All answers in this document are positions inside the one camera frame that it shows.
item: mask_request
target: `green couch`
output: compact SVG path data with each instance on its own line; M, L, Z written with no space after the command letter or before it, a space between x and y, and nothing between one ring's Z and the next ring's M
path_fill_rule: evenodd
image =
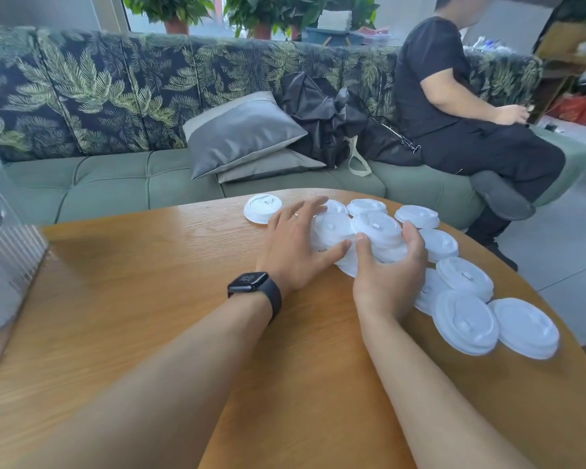
M527 103L540 61L467 50L472 83L493 105ZM281 96L304 70L355 85L375 117L395 124L396 52L292 42L0 27L0 158L34 223L52 224L287 188L348 189L437 210L466 228L483 208L468 178L371 162L361 178L334 170L219 185L191 180L182 125L256 91ZM586 167L586 146L537 129L567 155L539 200L562 195Z

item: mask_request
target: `wood grain surface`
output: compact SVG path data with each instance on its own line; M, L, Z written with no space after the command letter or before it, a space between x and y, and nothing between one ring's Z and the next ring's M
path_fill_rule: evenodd
M317 194L343 203L363 197L323 189L275 194L285 204ZM246 201L45 229L50 254L0 362L0 468L226 299L227 283L253 269L265 233L243 217ZM391 214L398 206L384 202ZM555 320L561 348L547 362L502 345L470 357L418 311L406 329L537 467L586 469L581 347L523 278L460 232L442 228L463 257L490 274L497 298L525 299ZM288 299L238 378L203 469L414 468L363 346L352 282L331 267Z

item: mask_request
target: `gray pillow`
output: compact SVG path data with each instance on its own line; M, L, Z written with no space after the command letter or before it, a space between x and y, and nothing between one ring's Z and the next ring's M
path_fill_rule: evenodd
M223 173L278 151L307 134L280 110L271 92L257 92L184 124L191 179Z
M282 174L303 173L326 167L325 163L284 148L217 175L219 184L236 180L271 178Z

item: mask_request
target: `clear plastic holder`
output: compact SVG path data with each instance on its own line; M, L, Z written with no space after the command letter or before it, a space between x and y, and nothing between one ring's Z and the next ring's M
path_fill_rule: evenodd
M0 162L0 357L48 247L39 229L21 220L12 190Z

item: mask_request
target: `couch backrest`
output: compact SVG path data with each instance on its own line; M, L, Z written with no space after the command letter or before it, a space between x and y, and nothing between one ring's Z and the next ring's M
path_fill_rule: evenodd
M494 104L526 102L540 63L467 52L472 82ZM182 125L257 91L281 96L284 74L356 86L397 123L396 51L229 38L0 27L0 157L28 161L183 148Z

